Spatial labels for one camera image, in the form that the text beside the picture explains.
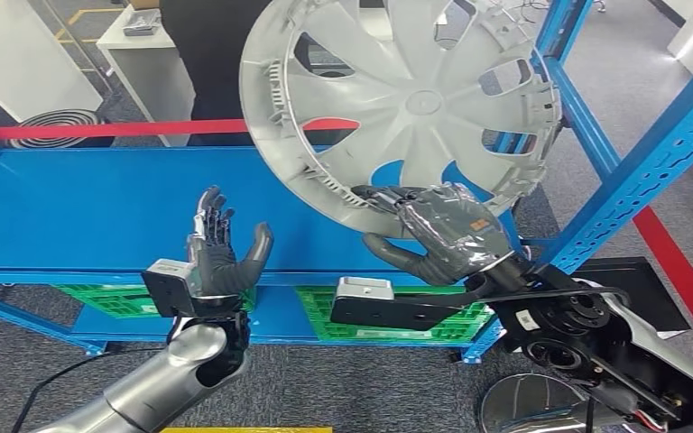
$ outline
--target wire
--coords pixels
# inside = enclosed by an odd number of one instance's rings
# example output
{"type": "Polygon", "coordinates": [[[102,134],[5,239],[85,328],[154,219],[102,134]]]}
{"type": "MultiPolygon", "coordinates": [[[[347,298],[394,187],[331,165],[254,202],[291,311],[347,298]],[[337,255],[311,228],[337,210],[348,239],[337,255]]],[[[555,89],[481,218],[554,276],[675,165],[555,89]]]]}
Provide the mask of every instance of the wire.
{"type": "Polygon", "coordinates": [[[656,431],[658,433],[665,433],[668,431],[668,425],[660,425],[655,421],[653,417],[651,417],[647,412],[643,410],[637,410],[636,412],[633,413],[636,415],[636,418],[640,419],[644,426],[646,426],[648,429],[652,431],[656,431]]]}
{"type": "Polygon", "coordinates": [[[588,287],[587,289],[576,290],[546,290],[546,291],[528,291],[526,293],[518,293],[515,295],[495,296],[492,298],[481,298],[477,302],[504,302],[507,300],[525,300],[525,299],[541,299],[541,298],[557,298],[579,295],[594,295],[600,293],[614,293],[622,298],[623,304],[629,306],[631,297],[625,290],[617,289],[616,287],[588,287]]]}
{"type": "Polygon", "coordinates": [[[524,16],[524,8],[525,8],[525,7],[530,7],[530,8],[532,8],[532,9],[537,10],[537,11],[540,11],[540,10],[548,9],[548,8],[549,8],[549,4],[543,3],[543,2],[538,2],[538,1],[535,1],[535,0],[522,0],[522,4],[521,4],[521,5],[516,5],[516,6],[514,6],[514,7],[512,7],[512,8],[509,9],[509,10],[512,10],[512,9],[519,9],[519,16],[520,16],[526,23],[535,24],[535,22],[534,22],[533,20],[531,20],[530,18],[524,16]]]}
{"type": "Polygon", "coordinates": [[[36,398],[38,398],[38,393],[41,392],[44,386],[52,383],[55,379],[72,372],[73,370],[79,368],[82,365],[86,365],[89,363],[93,363],[97,360],[103,359],[103,358],[108,358],[110,356],[114,355],[126,355],[126,354],[133,354],[133,353],[138,353],[138,352],[153,352],[153,351],[161,351],[162,347],[155,347],[155,348],[149,348],[149,349],[131,349],[131,350],[123,350],[120,352],[105,352],[102,355],[95,356],[93,358],[85,359],[79,363],[75,363],[71,365],[70,367],[65,368],[64,370],[55,373],[48,378],[44,379],[41,381],[38,385],[35,386],[35,388],[32,389],[31,395],[28,396],[28,400],[25,402],[23,405],[23,410],[20,411],[20,416],[17,417],[17,420],[14,422],[14,425],[12,426],[12,433],[19,433],[20,429],[23,427],[23,423],[25,422],[25,419],[28,418],[28,412],[31,410],[31,407],[35,403],[36,398]]]}
{"type": "Polygon", "coordinates": [[[594,433],[594,407],[596,400],[588,397],[588,410],[586,410],[586,433],[594,433]]]}

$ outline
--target red tape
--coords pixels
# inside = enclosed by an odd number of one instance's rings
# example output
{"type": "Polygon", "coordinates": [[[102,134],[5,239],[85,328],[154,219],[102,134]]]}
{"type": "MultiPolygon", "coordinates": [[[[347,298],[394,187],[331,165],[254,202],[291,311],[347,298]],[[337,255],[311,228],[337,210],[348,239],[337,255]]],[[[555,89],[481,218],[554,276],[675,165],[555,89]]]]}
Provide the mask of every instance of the red tape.
{"type": "MultiPolygon", "coordinates": [[[[306,131],[356,129],[357,122],[319,119],[308,123],[306,131]]],[[[7,126],[0,127],[0,140],[25,138],[132,137],[141,135],[231,134],[245,133],[243,119],[189,120],[182,122],[130,122],[117,124],[7,126]]]]}
{"type": "Polygon", "coordinates": [[[693,267],[689,260],[651,207],[642,209],[633,222],[693,316],[693,267]]]}

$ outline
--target blue shelf board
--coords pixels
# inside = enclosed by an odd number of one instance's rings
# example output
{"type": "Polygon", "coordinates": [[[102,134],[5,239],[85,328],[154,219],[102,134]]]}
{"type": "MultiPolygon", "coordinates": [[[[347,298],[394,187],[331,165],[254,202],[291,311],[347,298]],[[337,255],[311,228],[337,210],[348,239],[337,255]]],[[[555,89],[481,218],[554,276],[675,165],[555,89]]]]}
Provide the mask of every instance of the blue shelf board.
{"type": "MultiPolygon", "coordinates": [[[[249,315],[251,342],[284,345],[385,345],[468,347],[469,343],[430,343],[422,341],[325,341],[318,340],[292,288],[262,287],[256,308],[249,315]]],[[[171,329],[170,318],[113,318],[86,306],[81,310],[71,334],[86,341],[164,342],[171,329]]]]}
{"type": "Polygon", "coordinates": [[[0,271],[104,276],[138,273],[163,257],[183,259],[196,201],[214,184],[236,209],[239,255],[253,241],[254,225],[270,223],[270,274],[392,273],[358,232],[288,191],[255,148],[231,147],[4,151],[0,271]]]}

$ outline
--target white label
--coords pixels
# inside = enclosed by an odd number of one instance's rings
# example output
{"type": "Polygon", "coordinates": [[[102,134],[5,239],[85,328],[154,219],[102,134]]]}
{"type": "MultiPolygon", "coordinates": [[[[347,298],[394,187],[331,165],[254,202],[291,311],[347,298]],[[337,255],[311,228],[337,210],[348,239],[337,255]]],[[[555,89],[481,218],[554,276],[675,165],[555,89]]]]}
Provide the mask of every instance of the white label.
{"type": "Polygon", "coordinates": [[[432,338],[431,331],[380,331],[377,329],[358,329],[360,338],[407,338],[409,340],[426,340],[432,338]]]}
{"type": "Polygon", "coordinates": [[[535,320],[530,315],[530,311],[523,309],[522,311],[517,311],[516,318],[522,325],[525,331],[534,331],[535,329],[541,329],[541,327],[535,323],[535,320]]]}

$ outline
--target metal rod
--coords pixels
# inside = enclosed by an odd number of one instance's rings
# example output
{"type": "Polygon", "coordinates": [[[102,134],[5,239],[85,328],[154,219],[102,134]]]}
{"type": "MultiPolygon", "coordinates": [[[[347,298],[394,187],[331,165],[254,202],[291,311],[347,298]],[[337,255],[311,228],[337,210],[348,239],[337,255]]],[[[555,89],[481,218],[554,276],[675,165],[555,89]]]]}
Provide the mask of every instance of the metal rod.
{"type": "Polygon", "coordinates": [[[58,23],[60,23],[60,26],[65,30],[65,33],[70,37],[70,39],[73,41],[73,44],[79,47],[79,51],[81,51],[81,55],[88,61],[88,63],[94,68],[94,72],[97,74],[99,79],[102,80],[102,83],[105,84],[105,87],[109,92],[113,92],[113,86],[110,84],[110,81],[107,79],[104,73],[102,73],[102,68],[94,61],[94,59],[91,58],[91,55],[89,55],[88,51],[86,48],[83,46],[83,42],[79,41],[78,38],[73,34],[73,32],[70,31],[70,28],[68,25],[65,24],[65,20],[63,20],[60,17],[60,14],[57,13],[57,10],[54,9],[54,6],[51,5],[49,0],[42,0],[43,4],[46,6],[47,9],[49,9],[49,12],[51,13],[51,16],[54,17],[55,20],[57,20],[58,23]]]}

